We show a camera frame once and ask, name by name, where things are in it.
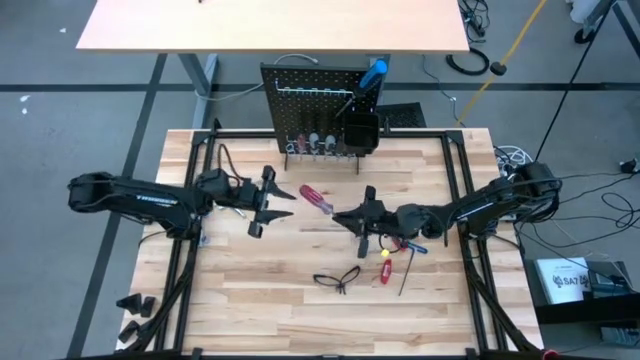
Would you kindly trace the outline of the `blue black handled screwdriver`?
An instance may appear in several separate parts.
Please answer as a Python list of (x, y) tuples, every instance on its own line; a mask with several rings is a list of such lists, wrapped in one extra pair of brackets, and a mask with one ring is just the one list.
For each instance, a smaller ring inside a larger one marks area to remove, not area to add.
[(376, 60), (367, 72), (362, 76), (358, 85), (354, 88), (351, 97), (336, 113), (336, 118), (342, 115), (349, 106), (357, 99), (364, 97), (366, 93), (381, 81), (382, 77), (388, 72), (388, 64), (385, 60)]

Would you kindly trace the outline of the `black pegboard bin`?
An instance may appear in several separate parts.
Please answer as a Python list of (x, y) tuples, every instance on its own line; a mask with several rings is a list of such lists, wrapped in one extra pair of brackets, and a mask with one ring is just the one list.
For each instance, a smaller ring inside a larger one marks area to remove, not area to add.
[(376, 113), (348, 113), (344, 118), (344, 146), (348, 153), (371, 154), (379, 145), (380, 118)]

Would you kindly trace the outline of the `clear safety glasses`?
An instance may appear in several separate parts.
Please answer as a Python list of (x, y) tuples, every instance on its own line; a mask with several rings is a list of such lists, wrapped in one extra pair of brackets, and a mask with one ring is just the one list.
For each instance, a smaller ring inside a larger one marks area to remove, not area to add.
[(361, 267), (354, 266), (349, 271), (347, 271), (340, 278), (336, 278), (330, 275), (324, 274), (314, 274), (312, 276), (315, 284), (334, 288), (339, 294), (346, 294), (346, 286), (357, 279), (360, 275)]

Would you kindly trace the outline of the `black aluminium table frame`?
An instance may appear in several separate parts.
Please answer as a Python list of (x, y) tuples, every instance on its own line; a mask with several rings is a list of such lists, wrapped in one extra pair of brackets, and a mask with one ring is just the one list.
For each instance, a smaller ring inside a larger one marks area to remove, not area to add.
[[(310, 185), (340, 211), (355, 208), (368, 185), (395, 209), (446, 204), (498, 173), (485, 129), (395, 131), (360, 160), (359, 172), (354, 161), (287, 158), (268, 130), (224, 130), (218, 141), (228, 146), (242, 175), (258, 177), (271, 165), (283, 190), (296, 193)], [(393, 273), (384, 285), (379, 241), (360, 259), (353, 236), (305, 199), (276, 198), (271, 205), (293, 215), (272, 222), (258, 239), (247, 233), (248, 218), (230, 210), (205, 219), (210, 243), (197, 251), (189, 298), (170, 312), (167, 347), (181, 335), (183, 353), (201, 349), (210, 360), (450, 360), (496, 346), (491, 316), (474, 320), (486, 305), (470, 299), (456, 230), (426, 242), (428, 253), (415, 255), (399, 296), (411, 253), (393, 255)], [(345, 295), (312, 278), (340, 278), (354, 266), (361, 272)]]

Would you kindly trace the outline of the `light wood desk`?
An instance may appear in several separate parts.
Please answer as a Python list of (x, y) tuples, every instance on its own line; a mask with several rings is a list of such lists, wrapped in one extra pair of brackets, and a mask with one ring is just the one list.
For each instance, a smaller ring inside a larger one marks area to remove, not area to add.
[(220, 53), (468, 51), (457, 0), (97, 0), (76, 45), (175, 53), (206, 110)]

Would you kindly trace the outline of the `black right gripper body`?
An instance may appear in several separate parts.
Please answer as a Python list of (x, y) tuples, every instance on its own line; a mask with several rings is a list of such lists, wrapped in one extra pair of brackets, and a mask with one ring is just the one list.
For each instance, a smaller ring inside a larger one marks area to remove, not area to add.
[(373, 186), (365, 188), (364, 201), (360, 205), (368, 206), (367, 217), (364, 220), (367, 230), (361, 236), (357, 236), (359, 238), (357, 257), (362, 259), (368, 253), (370, 234), (400, 239), (400, 233), (397, 219), (386, 210), (381, 200), (376, 199), (376, 189)]

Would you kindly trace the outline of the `white printed box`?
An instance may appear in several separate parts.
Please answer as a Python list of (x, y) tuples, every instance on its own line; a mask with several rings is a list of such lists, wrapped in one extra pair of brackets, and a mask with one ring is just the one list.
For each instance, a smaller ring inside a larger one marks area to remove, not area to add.
[(592, 291), (584, 257), (537, 259), (535, 268), (547, 301), (552, 304), (582, 301)]

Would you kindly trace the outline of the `black perforated plate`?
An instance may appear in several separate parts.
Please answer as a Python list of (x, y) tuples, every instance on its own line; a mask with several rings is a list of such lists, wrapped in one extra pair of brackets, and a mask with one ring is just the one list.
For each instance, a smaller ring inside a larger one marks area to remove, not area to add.
[(377, 113), (385, 128), (426, 128), (426, 121), (419, 102), (380, 105)]

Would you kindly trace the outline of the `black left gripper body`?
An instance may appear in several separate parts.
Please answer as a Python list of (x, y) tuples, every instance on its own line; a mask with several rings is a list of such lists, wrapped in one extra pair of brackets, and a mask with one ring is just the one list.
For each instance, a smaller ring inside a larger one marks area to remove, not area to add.
[(262, 172), (262, 185), (258, 187), (251, 180), (245, 180), (240, 188), (234, 192), (235, 198), (232, 207), (240, 210), (254, 212), (254, 218), (249, 224), (248, 234), (254, 238), (260, 238), (263, 226), (275, 219), (275, 213), (268, 210), (268, 190), (275, 178), (275, 171), (270, 165), (266, 165)]

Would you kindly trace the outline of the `black cart shelf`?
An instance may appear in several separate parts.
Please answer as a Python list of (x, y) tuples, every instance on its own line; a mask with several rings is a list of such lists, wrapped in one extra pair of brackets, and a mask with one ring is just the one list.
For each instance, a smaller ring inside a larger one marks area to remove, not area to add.
[(544, 325), (569, 323), (594, 323), (603, 326), (634, 327), (640, 323), (640, 286), (631, 294), (592, 298), (590, 293), (584, 294), (582, 301), (562, 304), (550, 304), (535, 268), (536, 260), (527, 260), (525, 269), (534, 301), (536, 317)]

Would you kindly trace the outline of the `black metal pegboard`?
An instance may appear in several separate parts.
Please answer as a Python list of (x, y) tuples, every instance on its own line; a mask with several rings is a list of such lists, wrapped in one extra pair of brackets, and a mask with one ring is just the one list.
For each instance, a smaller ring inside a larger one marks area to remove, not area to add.
[[(306, 137), (306, 142), (309, 142), (309, 135), (317, 133), (319, 142), (325, 142), (327, 135), (333, 135), (336, 138), (338, 151), (348, 153), (343, 141), (345, 115), (348, 113), (376, 113), (378, 115), (377, 103), (386, 74), (364, 97), (357, 98), (338, 118), (336, 118), (336, 113), (349, 98), (281, 95), (277, 93), (276, 87), (330, 88), (353, 91), (369, 68), (263, 64), (260, 71), (279, 151), (289, 158), (293, 155), (285, 154), (285, 145), (288, 142), (297, 142), (297, 137), (300, 134), (303, 134)], [(353, 161), (355, 162), (355, 171), (359, 172), (360, 160), (370, 154), (356, 155), (357, 158)]]

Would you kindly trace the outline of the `thin black pole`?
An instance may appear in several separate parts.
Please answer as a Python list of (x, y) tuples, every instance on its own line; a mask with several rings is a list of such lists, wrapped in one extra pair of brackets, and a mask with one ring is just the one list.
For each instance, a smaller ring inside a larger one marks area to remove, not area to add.
[(589, 54), (589, 52), (590, 52), (590, 50), (591, 50), (591, 48), (592, 48), (592, 46), (593, 46), (593, 44), (595, 42), (595, 39), (597, 38), (597, 36), (598, 36), (598, 34), (599, 34), (599, 32), (600, 32), (600, 30), (601, 30), (606, 18), (608, 17), (609, 13), (611, 12), (611, 9), (612, 9), (613, 5), (618, 0), (602, 0), (602, 1), (606, 5), (606, 7), (602, 11), (601, 18), (594, 22), (595, 28), (590, 32), (589, 35), (587, 35), (586, 31), (583, 30), (583, 37), (585, 39), (587, 39), (587, 42), (586, 42), (587, 46), (586, 46), (585, 50), (583, 51), (583, 54), (581, 55), (581, 58), (580, 58), (580, 60), (579, 60), (579, 62), (577, 64), (577, 66), (576, 66), (576, 68), (575, 68), (575, 70), (574, 70), (569, 82), (566, 84), (566, 86), (564, 88), (564, 93), (563, 93), (563, 95), (562, 95), (562, 97), (560, 99), (560, 102), (558, 103), (558, 106), (556, 107), (556, 110), (555, 110), (555, 113), (554, 113), (554, 115), (553, 115), (553, 117), (551, 119), (551, 122), (547, 126), (546, 131), (544, 133), (544, 136), (543, 136), (543, 138), (542, 138), (542, 140), (541, 140), (541, 142), (540, 142), (540, 144), (538, 146), (538, 149), (536, 151), (536, 154), (535, 154), (535, 157), (534, 157), (535, 161), (538, 161), (540, 159), (541, 154), (543, 152), (543, 149), (544, 149), (544, 147), (545, 147), (545, 145), (547, 143), (547, 140), (548, 140), (548, 138), (549, 138), (549, 136), (551, 134), (551, 131), (553, 130), (554, 125), (556, 124), (556, 122), (557, 122), (557, 120), (559, 118), (559, 115), (560, 115), (560, 113), (562, 111), (564, 103), (565, 103), (569, 93), (573, 90), (573, 86), (574, 86), (575, 80), (576, 80), (580, 70), (583, 67), (583, 64), (584, 64), (584, 62), (586, 60), (586, 57)]

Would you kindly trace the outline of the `black electronic device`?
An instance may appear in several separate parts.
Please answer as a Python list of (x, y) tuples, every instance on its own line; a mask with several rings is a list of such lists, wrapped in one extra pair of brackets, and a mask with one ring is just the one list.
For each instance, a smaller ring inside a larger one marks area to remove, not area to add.
[(588, 261), (587, 266), (592, 298), (622, 296), (633, 292), (626, 280), (628, 273), (622, 262)]

